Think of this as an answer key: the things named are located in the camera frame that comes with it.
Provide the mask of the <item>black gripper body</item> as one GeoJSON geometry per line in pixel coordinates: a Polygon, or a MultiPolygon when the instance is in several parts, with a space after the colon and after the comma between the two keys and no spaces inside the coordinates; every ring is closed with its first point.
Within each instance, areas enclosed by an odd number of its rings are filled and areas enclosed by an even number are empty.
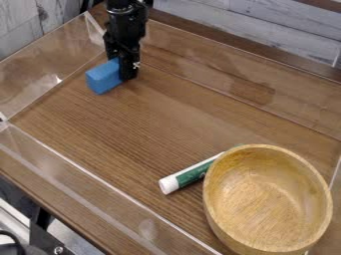
{"type": "Polygon", "coordinates": [[[107,3],[109,21],[105,23],[105,41],[115,41],[121,51],[139,51],[145,35],[148,6],[144,3],[107,3]]]}

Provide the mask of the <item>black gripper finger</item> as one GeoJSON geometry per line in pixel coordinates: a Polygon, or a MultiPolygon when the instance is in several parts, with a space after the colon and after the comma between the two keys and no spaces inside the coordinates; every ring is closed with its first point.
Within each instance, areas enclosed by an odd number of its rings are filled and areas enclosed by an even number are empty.
{"type": "Polygon", "coordinates": [[[119,74],[123,81],[137,76],[140,68],[140,51],[121,51],[119,54],[119,74]]]}
{"type": "Polygon", "coordinates": [[[119,56],[119,45],[115,41],[105,41],[105,53],[108,60],[115,59],[119,56]]]}

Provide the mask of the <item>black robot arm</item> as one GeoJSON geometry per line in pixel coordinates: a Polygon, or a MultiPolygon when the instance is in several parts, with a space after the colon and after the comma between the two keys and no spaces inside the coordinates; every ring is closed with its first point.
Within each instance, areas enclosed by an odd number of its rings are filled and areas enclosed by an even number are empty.
{"type": "Polygon", "coordinates": [[[119,59],[119,76],[123,81],[137,76],[140,39],[145,36],[148,6],[140,0],[105,0],[109,20],[103,36],[107,58],[119,59]]]}

